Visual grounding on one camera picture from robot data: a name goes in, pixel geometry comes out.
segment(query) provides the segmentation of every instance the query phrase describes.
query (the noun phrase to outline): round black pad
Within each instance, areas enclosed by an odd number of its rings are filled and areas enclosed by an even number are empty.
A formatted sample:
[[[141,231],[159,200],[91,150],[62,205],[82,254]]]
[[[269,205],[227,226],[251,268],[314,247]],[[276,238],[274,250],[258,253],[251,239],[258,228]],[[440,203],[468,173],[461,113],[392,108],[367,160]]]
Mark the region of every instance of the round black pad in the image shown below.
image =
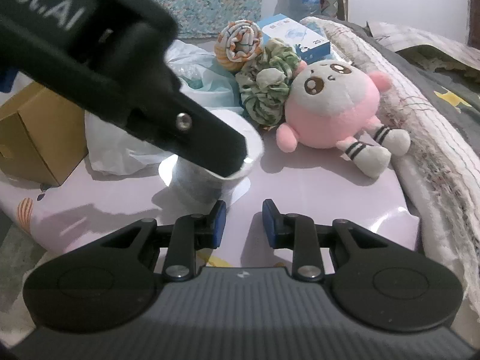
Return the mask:
[[[353,318],[403,333],[451,323],[463,294],[447,268],[400,247],[356,250],[335,273],[332,293]]]
[[[81,249],[36,269],[23,298],[38,325],[93,333],[124,324],[155,297],[152,273],[124,249]]]

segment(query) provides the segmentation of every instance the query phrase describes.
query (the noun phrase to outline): plush toy leg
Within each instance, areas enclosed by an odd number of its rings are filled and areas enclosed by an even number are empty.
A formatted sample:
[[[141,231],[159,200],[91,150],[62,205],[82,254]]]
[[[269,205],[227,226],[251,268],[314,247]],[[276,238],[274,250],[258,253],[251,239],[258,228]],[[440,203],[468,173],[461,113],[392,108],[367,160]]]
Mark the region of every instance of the plush toy leg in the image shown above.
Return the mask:
[[[381,146],[371,146],[358,142],[354,137],[337,142],[342,150],[364,174],[372,179],[378,178],[390,162],[391,154]]]
[[[409,151],[410,135],[405,130],[387,127],[376,116],[368,121],[365,129],[375,142],[386,147],[393,155],[404,155]]]
[[[299,142],[297,132],[287,125],[282,123],[277,129],[277,145],[285,153],[294,152]]]

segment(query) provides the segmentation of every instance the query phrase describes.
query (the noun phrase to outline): white blanket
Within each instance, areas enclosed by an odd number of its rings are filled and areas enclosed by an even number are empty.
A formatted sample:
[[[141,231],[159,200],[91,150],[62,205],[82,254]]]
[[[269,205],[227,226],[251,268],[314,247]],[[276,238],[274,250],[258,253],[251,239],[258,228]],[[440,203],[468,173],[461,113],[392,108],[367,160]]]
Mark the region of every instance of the white blanket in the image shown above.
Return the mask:
[[[393,78],[393,88],[379,109],[384,123],[409,131],[410,156],[397,161],[399,179],[417,205],[423,222],[426,255],[457,274],[465,288],[462,312],[480,315],[480,160],[450,123],[399,70],[351,29],[316,19],[327,37],[363,71],[381,70]],[[470,323],[461,323],[462,328]],[[480,325],[458,330],[480,346]]]

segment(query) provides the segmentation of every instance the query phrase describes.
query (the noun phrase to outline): rolled towel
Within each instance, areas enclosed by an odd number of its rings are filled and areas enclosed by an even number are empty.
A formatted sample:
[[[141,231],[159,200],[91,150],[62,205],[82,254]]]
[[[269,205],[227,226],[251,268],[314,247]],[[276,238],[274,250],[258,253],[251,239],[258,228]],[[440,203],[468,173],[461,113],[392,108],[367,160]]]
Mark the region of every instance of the rolled towel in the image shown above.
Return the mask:
[[[228,71],[237,72],[262,53],[262,31],[251,20],[229,23],[219,33],[214,50],[219,63]]]

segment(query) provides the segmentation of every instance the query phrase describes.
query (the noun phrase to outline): metal screw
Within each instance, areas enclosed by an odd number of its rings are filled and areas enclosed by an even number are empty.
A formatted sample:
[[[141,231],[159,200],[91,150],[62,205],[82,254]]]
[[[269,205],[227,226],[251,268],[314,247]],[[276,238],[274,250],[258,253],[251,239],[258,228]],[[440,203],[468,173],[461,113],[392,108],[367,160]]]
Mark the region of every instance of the metal screw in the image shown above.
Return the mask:
[[[165,269],[165,273],[171,278],[184,278],[190,273],[190,269],[183,265],[171,265]]]
[[[182,112],[177,115],[177,120],[175,121],[175,126],[180,131],[188,131],[191,129],[191,116]]]
[[[322,273],[322,270],[315,265],[304,265],[297,270],[298,274],[304,278],[317,278]]]

